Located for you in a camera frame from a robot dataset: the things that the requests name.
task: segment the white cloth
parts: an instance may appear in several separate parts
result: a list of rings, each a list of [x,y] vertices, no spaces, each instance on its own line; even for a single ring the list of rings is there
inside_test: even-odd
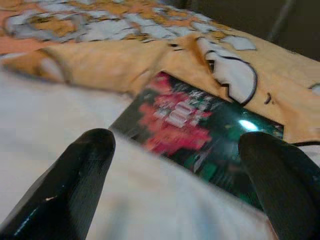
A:
[[[108,128],[127,97],[0,70],[0,223],[83,132]],[[87,240],[267,240],[266,217],[116,136]]]

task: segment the white sheet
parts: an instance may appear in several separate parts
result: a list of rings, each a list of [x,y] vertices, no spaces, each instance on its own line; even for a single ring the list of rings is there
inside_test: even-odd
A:
[[[0,70],[0,223],[84,131],[107,128],[130,104],[114,93]],[[116,136],[88,240],[266,240],[264,215]]]

